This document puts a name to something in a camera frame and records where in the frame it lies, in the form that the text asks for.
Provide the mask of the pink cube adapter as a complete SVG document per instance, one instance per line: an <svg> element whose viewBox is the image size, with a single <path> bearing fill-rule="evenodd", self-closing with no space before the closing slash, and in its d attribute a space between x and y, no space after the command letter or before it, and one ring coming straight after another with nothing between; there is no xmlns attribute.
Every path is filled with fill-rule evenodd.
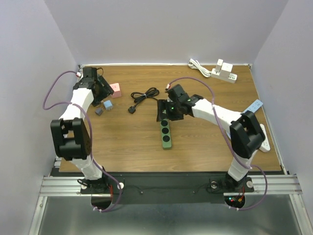
<svg viewBox="0 0 313 235"><path fill-rule="evenodd" d="M113 89L112 98L118 98L122 96L119 83L110 84L110 87Z"/></svg>

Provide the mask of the light blue small adapter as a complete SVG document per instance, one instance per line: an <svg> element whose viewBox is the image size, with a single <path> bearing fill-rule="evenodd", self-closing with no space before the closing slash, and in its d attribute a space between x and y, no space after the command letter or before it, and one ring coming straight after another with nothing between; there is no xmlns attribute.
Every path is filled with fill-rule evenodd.
<svg viewBox="0 0 313 235"><path fill-rule="evenodd" d="M109 111L113 108L113 103L110 100L106 100L103 102L104 108Z"/></svg>

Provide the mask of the dark grey small adapter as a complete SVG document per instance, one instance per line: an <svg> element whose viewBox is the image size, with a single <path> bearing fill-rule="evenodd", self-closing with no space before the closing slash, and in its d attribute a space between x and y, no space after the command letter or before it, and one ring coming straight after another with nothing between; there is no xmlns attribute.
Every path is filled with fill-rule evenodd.
<svg viewBox="0 0 313 235"><path fill-rule="evenodd" d="M97 109L95 110L95 113L96 113L98 116L101 116L101 115L103 114L103 112L104 112L103 108L97 108Z"/></svg>

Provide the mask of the dark green power strip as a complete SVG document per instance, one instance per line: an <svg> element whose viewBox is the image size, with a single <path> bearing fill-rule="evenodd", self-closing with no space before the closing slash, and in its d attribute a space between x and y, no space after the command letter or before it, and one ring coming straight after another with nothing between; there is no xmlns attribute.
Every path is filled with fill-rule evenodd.
<svg viewBox="0 0 313 235"><path fill-rule="evenodd" d="M164 150L168 150L172 148L172 138L170 133L170 126L168 119L163 119L160 122L160 130L161 130L161 141L162 148Z"/></svg>

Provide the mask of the light blue power strip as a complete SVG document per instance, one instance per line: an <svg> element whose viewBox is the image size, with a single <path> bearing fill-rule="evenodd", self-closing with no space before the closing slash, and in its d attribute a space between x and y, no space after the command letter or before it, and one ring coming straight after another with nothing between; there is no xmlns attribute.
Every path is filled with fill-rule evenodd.
<svg viewBox="0 0 313 235"><path fill-rule="evenodd" d="M245 113L246 111L256 113L262 106L263 102L257 99L252 104L250 104L242 113Z"/></svg>

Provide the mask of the white triangular power strip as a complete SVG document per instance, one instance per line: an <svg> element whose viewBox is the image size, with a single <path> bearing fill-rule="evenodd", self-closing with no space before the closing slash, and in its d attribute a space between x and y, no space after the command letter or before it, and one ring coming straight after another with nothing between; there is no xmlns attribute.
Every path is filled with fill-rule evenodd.
<svg viewBox="0 0 313 235"><path fill-rule="evenodd" d="M260 151L267 153L270 151L270 144L268 141L268 137L267 137L267 133L266 133L266 128L263 124L260 124L260 127L265 135L265 140L262 142L261 146L260 146Z"/></svg>

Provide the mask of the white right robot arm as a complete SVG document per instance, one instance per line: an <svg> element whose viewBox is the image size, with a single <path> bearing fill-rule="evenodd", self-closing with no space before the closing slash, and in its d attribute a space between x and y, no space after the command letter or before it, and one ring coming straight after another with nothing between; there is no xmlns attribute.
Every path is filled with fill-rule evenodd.
<svg viewBox="0 0 313 235"><path fill-rule="evenodd" d="M250 110L235 112L215 105L213 101L197 94L189 96L179 84L168 86L166 92L168 98L157 102L157 121L182 120L184 116L189 115L219 126L233 154L225 185L230 191L239 189L257 151L270 151L264 125L259 123Z"/></svg>

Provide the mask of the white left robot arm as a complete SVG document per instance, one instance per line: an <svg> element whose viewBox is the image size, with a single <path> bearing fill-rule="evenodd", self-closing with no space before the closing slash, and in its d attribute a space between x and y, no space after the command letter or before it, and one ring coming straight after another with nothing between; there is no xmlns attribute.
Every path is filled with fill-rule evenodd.
<svg viewBox="0 0 313 235"><path fill-rule="evenodd" d="M92 181L93 189L103 193L109 181L91 155L92 130L87 129L85 120L91 124L86 117L88 108L100 105L113 94L113 89L98 73L98 68L85 67L82 73L72 73L80 80L73 86L70 102L62 102L67 105L65 112L50 123L54 149L58 157L75 165L87 181Z"/></svg>

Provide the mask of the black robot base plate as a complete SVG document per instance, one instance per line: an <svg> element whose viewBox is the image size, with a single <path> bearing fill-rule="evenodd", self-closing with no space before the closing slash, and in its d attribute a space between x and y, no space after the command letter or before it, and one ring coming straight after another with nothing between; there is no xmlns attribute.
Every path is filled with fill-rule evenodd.
<svg viewBox="0 0 313 235"><path fill-rule="evenodd" d="M115 179L78 179L80 193L91 195L91 204L100 209L113 205L230 203L242 205L244 193L253 192L252 179L239 182L225 172L123 173Z"/></svg>

